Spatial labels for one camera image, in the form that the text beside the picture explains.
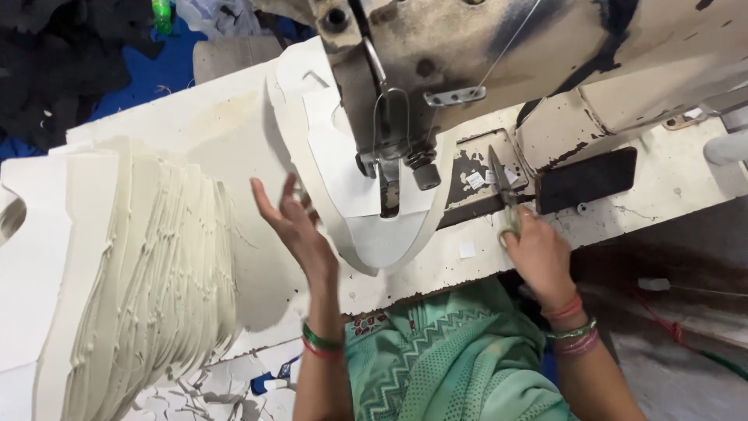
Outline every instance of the zigzag pattern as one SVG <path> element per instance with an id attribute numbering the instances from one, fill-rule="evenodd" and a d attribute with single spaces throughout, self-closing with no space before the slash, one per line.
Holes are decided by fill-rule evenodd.
<path id="1" fill-rule="evenodd" d="M 361 396 L 361 413 L 364 419 L 367 421 L 394 419 L 408 391 L 408 375 L 418 357 L 449 332 L 470 321 L 490 315 L 481 310 L 462 310 L 445 315 L 426 327 L 413 338 L 408 346 L 410 349 L 398 357 L 390 369 L 385 370 L 382 376 L 374 382 L 375 386 L 367 388 L 364 396 Z"/>

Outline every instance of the white table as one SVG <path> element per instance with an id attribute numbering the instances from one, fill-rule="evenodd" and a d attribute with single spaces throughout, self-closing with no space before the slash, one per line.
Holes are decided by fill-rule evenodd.
<path id="1" fill-rule="evenodd" d="M 249 185 L 249 177 L 260 177 L 272 195 L 280 192 L 286 173 L 274 149 L 280 134 L 274 127 L 272 108 L 266 105 L 265 75 L 275 68 L 276 60 L 67 134 L 70 144 L 122 135 L 140 138 L 154 148 L 184 153 L 205 174 L 225 182 L 241 224 L 235 245 L 241 293 L 238 307 L 248 329 L 225 358 L 299 337 L 301 318 L 307 311 L 303 273 L 260 219 Z M 462 139 L 510 127 L 518 109 L 469 121 L 440 139 Z M 719 119 L 679 131 L 656 127 L 641 140 L 624 145 L 634 146 L 639 153 L 633 189 L 589 203 L 586 216 L 565 210 L 545 219 L 579 247 L 746 195 L 748 174 L 742 165 L 714 167 L 702 156 L 705 142 L 724 133 Z M 512 269 L 497 241 L 502 213 L 437 231 L 424 250 L 396 273 L 369 277 L 341 262 L 342 311 L 356 315 L 383 309 L 403 298 Z M 475 257 L 460 259 L 461 243 L 472 243 Z"/>

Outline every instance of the woman's left hand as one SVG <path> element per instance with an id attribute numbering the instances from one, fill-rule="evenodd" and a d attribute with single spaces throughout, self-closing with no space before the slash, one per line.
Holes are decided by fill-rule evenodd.
<path id="1" fill-rule="evenodd" d="M 270 204 L 259 178 L 252 178 L 250 182 L 260 215 L 275 230 L 301 266 L 307 276 L 310 291 L 335 291 L 339 264 L 330 244 L 317 231 L 319 215 L 316 211 L 306 211 L 311 203 L 309 196 L 305 196 L 301 202 L 293 198 L 296 174 L 289 173 L 286 178 L 279 209 Z"/>

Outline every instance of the green bangle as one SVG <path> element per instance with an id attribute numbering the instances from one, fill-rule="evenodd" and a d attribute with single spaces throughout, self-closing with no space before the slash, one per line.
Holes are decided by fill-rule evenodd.
<path id="1" fill-rule="evenodd" d="M 342 342 L 331 341 L 329 339 L 320 338 L 319 336 L 315 335 L 314 332 L 312 332 L 312 330 L 309 328 L 309 325 L 306 321 L 304 321 L 304 324 L 301 326 L 301 331 L 304 334 L 304 338 L 307 340 L 307 342 L 323 351 L 338 351 L 343 347 Z"/>
<path id="2" fill-rule="evenodd" d="M 593 327 L 598 323 L 598 319 L 592 318 L 587 324 L 580 327 L 579 329 L 572 330 L 571 332 L 564 332 L 564 333 L 551 333 L 546 332 L 545 336 L 549 339 L 567 339 L 567 338 L 576 338 L 578 336 L 582 336 L 587 334 L 590 330 L 592 330 Z"/>

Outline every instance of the bangle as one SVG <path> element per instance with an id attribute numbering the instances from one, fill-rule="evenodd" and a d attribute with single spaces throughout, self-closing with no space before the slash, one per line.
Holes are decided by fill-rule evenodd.
<path id="1" fill-rule="evenodd" d="M 575 357 L 591 351 L 600 341 L 597 328 L 593 327 L 587 334 L 571 345 L 561 346 L 558 342 L 554 344 L 554 351 L 558 356 Z"/>
<path id="2" fill-rule="evenodd" d="M 560 309 L 554 310 L 552 312 L 541 311 L 540 315 L 545 317 L 549 321 L 552 321 L 552 320 L 561 320 L 563 318 L 567 318 L 581 311 L 582 311 L 582 298 L 579 296 L 578 293 L 575 293 L 574 298 L 572 298 L 571 301 L 569 301 L 564 307 L 561 307 Z"/>
<path id="3" fill-rule="evenodd" d="M 598 323 L 598 319 L 592 318 L 587 324 L 580 327 L 579 329 L 572 330 L 571 332 L 564 332 L 564 333 L 551 333 L 546 332 L 545 336 L 549 339 L 567 339 L 567 338 L 576 338 L 578 336 L 582 336 L 585 333 L 588 333 L 590 330 L 592 330 L 593 327 Z"/>
<path id="4" fill-rule="evenodd" d="M 318 357 L 320 357 L 322 359 L 325 359 L 325 360 L 339 360 L 340 358 L 343 357 L 343 349 L 342 348 L 339 348 L 339 349 L 337 349 L 335 351 L 328 351 L 328 350 L 320 349 L 320 348 L 314 346 L 314 344 L 309 343 L 309 341 L 307 340 L 307 338 L 305 336 L 302 337 L 301 340 L 304 343 L 304 347 L 306 349 L 308 349 L 312 354 L 314 354 L 314 355 L 316 355 L 316 356 L 318 356 Z"/>
<path id="5" fill-rule="evenodd" d="M 323 351 L 340 351 L 343 349 L 343 343 L 338 341 L 331 341 L 329 339 L 320 338 L 315 335 L 314 332 L 309 328 L 306 321 L 301 326 L 301 331 L 304 334 L 304 339 L 314 346 L 315 349 Z"/>

